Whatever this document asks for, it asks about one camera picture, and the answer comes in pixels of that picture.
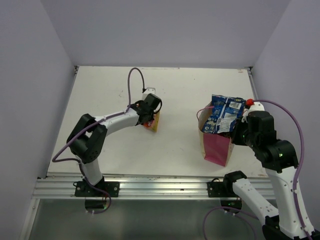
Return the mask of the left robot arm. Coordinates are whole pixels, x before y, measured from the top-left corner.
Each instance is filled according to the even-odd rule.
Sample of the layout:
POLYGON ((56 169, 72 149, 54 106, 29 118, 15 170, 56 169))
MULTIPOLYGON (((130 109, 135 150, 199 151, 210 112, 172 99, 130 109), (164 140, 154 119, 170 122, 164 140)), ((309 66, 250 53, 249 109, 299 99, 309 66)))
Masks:
POLYGON ((83 180, 75 183, 76 197, 112 197, 118 195, 114 188, 119 186, 107 183, 101 173, 98 157, 102 152, 107 136, 119 130, 151 123, 162 108, 162 100, 149 93, 145 99, 129 105, 125 112, 102 117, 90 114, 81 116, 67 139, 70 151, 79 158, 79 168, 83 180))

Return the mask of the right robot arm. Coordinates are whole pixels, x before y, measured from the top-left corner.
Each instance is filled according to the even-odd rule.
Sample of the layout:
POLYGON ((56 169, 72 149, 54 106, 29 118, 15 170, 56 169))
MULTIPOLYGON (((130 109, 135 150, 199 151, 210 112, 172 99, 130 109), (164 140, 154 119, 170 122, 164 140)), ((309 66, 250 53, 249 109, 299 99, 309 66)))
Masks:
POLYGON ((259 220, 267 240, 318 240, 320 232, 310 222, 294 176, 298 159, 294 146, 277 138, 274 118, 267 111, 252 111, 238 118, 231 133, 232 143, 250 147, 267 173, 276 200, 270 204, 242 171, 224 176, 222 182, 207 182, 213 197, 239 197, 259 220))

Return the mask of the blue Kettle chips bag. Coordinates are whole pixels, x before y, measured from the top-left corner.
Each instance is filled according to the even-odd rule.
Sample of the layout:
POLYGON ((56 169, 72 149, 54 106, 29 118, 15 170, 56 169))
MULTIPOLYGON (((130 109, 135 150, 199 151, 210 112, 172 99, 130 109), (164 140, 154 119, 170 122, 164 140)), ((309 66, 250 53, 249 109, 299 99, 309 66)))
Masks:
POLYGON ((210 104, 202 111, 202 114, 207 111, 208 116, 204 117, 200 130, 206 134, 231 133, 236 120, 243 114, 245 103, 246 100, 240 97, 213 94, 210 104))

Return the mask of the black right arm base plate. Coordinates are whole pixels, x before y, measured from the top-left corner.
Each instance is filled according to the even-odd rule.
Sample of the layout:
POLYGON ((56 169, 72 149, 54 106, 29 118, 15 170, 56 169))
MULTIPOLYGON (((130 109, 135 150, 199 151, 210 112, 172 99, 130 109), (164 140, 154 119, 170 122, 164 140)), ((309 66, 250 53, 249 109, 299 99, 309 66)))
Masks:
POLYGON ((219 178, 214 178, 206 183, 209 198, 221 198, 225 195, 225 187, 219 178))

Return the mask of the Fox's candy bag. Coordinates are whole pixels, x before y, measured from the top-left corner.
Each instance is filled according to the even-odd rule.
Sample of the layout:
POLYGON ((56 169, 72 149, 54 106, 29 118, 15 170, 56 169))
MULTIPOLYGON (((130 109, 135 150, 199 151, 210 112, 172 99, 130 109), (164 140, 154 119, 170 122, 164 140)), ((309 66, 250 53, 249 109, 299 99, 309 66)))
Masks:
POLYGON ((153 133, 156 133, 158 130, 159 118, 160 118, 160 112, 157 112, 156 114, 153 115, 153 120, 148 121, 147 123, 144 123, 143 126, 147 130, 153 133))

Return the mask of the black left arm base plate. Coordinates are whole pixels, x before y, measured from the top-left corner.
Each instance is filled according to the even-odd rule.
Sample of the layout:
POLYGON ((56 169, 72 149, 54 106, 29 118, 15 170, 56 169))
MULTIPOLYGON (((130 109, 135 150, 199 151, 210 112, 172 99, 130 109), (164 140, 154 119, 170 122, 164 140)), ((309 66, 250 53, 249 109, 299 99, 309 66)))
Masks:
MULTIPOLYGON (((104 196, 102 192, 94 190, 84 180, 74 182, 73 186, 75 187, 75 197, 98 198, 104 196)), ((118 181, 102 180, 99 183, 97 183, 94 187, 107 192, 112 198, 118 197, 120 191, 120 183, 118 181)))

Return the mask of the pink paper bag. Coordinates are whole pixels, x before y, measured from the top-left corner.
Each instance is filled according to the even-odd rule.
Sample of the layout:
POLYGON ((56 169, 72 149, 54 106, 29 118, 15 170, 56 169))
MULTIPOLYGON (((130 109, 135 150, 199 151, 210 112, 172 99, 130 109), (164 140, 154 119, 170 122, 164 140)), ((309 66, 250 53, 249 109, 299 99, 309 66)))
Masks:
POLYGON ((226 103, 212 101, 196 113, 200 148, 206 161, 226 167, 234 144, 231 133, 235 118, 224 117, 226 103))

